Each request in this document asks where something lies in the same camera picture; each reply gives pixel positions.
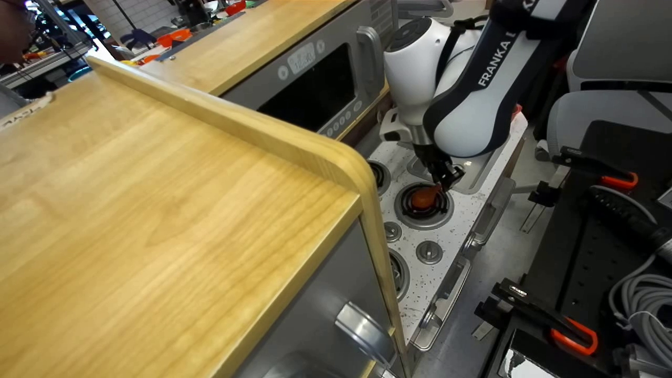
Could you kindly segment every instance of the metal handle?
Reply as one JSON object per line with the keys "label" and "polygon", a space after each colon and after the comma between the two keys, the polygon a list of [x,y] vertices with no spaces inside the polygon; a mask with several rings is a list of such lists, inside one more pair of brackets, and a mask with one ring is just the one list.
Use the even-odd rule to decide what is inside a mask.
{"label": "metal handle", "polygon": [[341,308],[336,327],[342,330],[362,352],[376,358],[383,367],[390,369],[394,365],[397,350],[392,337],[356,305],[346,302]]}
{"label": "metal handle", "polygon": [[385,61],[383,61],[383,41],[379,36],[373,27],[362,24],[356,28],[356,40],[363,43],[370,43],[370,53],[373,59],[373,95],[383,87],[385,82]]}
{"label": "metal handle", "polygon": [[466,244],[466,248],[481,249],[487,244],[487,238],[496,231],[514,189],[517,189],[514,180],[511,180],[506,176],[501,176],[498,180],[496,189],[491,191],[487,203],[483,205],[483,210],[470,231],[470,242]]}

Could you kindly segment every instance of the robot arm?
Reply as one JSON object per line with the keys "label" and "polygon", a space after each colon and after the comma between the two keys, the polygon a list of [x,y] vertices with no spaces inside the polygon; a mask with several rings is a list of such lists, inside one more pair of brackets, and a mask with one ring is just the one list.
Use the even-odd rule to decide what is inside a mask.
{"label": "robot arm", "polygon": [[390,91],[439,184],[454,180],[445,176],[449,155],[481,155],[509,138],[521,91],[588,3],[496,0],[483,34],[415,18],[392,36],[385,54]]}

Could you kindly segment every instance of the wooden surface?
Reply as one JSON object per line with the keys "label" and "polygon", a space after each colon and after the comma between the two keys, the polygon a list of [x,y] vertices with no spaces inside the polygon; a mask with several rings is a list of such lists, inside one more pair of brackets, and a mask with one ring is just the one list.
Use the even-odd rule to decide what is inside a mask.
{"label": "wooden surface", "polygon": [[356,150],[349,148],[342,143],[334,143],[331,138],[323,138],[315,131],[307,131],[302,127],[269,117],[264,112],[244,108],[235,103],[220,100],[216,97],[208,97],[199,89],[193,89],[181,84],[167,84],[151,75],[138,75],[134,68],[124,64],[112,64],[103,59],[95,59],[91,63],[98,70],[104,70],[104,75],[117,82],[126,82],[128,86],[153,98],[159,98],[174,108],[191,112],[193,117],[203,120],[216,127],[224,127],[226,131],[273,155],[293,162],[295,166],[302,166],[323,178],[341,182],[342,187],[349,187],[354,193],[358,193],[358,203],[362,203],[358,218],[363,223],[363,232],[370,244],[377,284],[383,287],[385,302],[388,305],[392,327],[397,330],[394,339],[400,350],[406,348],[403,332],[400,332],[400,315],[397,306],[397,287],[390,270],[386,237],[383,231],[379,197],[372,176],[372,167],[365,163],[365,159]]}
{"label": "wooden surface", "polygon": [[266,0],[172,59],[140,66],[164,80],[223,95],[273,56],[309,36],[353,0]]}
{"label": "wooden surface", "polygon": [[400,330],[354,150],[95,64],[0,131],[2,373],[228,376],[356,215]]}

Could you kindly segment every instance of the wire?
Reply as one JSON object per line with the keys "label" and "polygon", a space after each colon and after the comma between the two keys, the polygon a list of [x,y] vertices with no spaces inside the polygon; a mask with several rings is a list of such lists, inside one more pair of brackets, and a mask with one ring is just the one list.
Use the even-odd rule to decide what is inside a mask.
{"label": "wire", "polygon": [[460,54],[464,54],[464,53],[468,53],[468,50],[474,50],[474,48],[476,48],[476,43],[474,43],[474,46],[468,46],[468,48],[458,50],[454,56],[449,56],[449,59],[445,61],[445,64],[448,64],[448,63],[451,63],[451,61],[456,61]]}
{"label": "wire", "polygon": [[[655,215],[620,191],[611,191],[635,203],[653,224]],[[672,373],[672,330],[660,318],[661,308],[672,308],[672,278],[645,272],[657,253],[650,253],[640,266],[622,277],[608,290],[608,308],[623,330],[632,330],[660,365]]]}
{"label": "wire", "polygon": [[133,23],[133,18],[128,17],[126,8],[117,2],[117,0],[112,0],[116,3],[116,8],[122,12],[122,17],[126,18],[126,23],[137,28],[137,24]]}

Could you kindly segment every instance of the oven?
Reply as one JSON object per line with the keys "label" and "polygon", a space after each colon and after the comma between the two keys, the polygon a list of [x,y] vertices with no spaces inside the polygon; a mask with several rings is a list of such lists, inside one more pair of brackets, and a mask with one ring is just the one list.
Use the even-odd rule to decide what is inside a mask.
{"label": "oven", "polygon": [[385,86],[383,46],[394,27],[394,0],[356,0],[220,97],[342,136]]}

